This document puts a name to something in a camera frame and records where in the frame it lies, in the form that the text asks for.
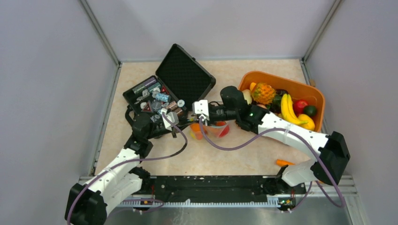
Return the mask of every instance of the red triangle object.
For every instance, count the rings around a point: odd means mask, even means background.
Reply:
[[[147,112],[147,113],[152,113],[152,107],[151,107],[151,101],[148,101],[148,103],[146,103],[146,105],[144,106],[144,108],[142,109],[141,112]]]
[[[169,92],[168,92],[168,90],[166,89],[165,86],[162,86],[161,93],[167,94],[167,95],[169,94]]]

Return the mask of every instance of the banana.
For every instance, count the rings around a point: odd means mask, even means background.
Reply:
[[[288,94],[284,94],[282,96],[282,100],[281,100],[281,111],[282,111],[283,119],[292,124],[295,124],[295,125],[302,125],[302,124],[308,123],[308,121],[301,121],[296,117],[296,115],[294,114],[292,105],[293,104],[292,104],[291,96]]]

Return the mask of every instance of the table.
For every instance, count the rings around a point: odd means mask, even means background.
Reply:
[[[217,82],[206,99],[220,101],[220,91],[230,85],[238,86],[242,77],[250,71],[259,70],[305,83],[300,62],[296,60],[209,60],[199,63],[212,74]],[[154,75],[160,62],[123,63],[112,102],[96,174],[107,166],[119,153],[131,135],[131,126],[124,118],[127,102],[122,93],[147,77]],[[304,153],[283,143],[260,137],[248,146],[236,151],[221,151],[205,140],[188,137],[185,151],[173,158],[143,162],[141,165],[152,175],[273,175],[279,171],[277,159],[300,163],[309,159]],[[239,129],[230,121],[230,132],[215,141],[223,147],[235,147],[254,136]],[[170,155],[184,144],[180,134],[173,139],[171,134],[160,139],[151,139],[152,151],[148,158]]]

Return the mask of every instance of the orange plastic basket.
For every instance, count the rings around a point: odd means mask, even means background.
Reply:
[[[325,109],[325,97],[318,89],[299,83],[296,81],[292,81],[289,79],[285,79],[282,77],[278,77],[272,74],[267,74],[260,71],[252,71],[244,75],[242,81],[239,84],[239,90],[249,89],[251,83],[259,83],[265,82],[274,89],[285,89],[291,95],[291,98],[294,101],[304,99],[310,105],[314,105],[318,110],[318,113],[315,117],[313,117],[315,123],[315,131],[320,132],[322,127],[323,120],[323,111]]]

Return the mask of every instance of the gray wall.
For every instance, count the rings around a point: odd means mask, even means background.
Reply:
[[[114,75],[77,0],[0,2],[0,224],[65,224]]]
[[[121,60],[302,57],[333,0],[88,0]]]
[[[398,224],[398,1],[345,1],[309,61],[372,224]]]

